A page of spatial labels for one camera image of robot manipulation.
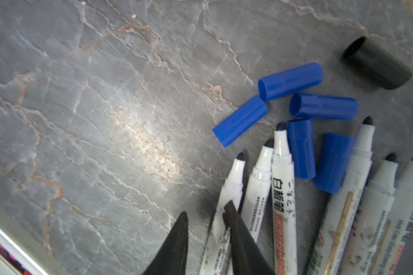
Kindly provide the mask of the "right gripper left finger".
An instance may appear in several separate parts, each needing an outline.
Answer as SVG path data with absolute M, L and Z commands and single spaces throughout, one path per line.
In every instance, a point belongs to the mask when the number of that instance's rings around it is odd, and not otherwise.
M 182 212 L 143 275 L 184 275 L 186 273 L 189 248 L 188 226 L 187 212 Z

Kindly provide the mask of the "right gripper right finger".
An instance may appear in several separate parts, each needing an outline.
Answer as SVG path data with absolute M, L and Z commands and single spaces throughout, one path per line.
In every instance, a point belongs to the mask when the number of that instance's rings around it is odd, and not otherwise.
M 274 275 L 232 201 L 224 207 L 223 220 L 230 233 L 234 275 Z

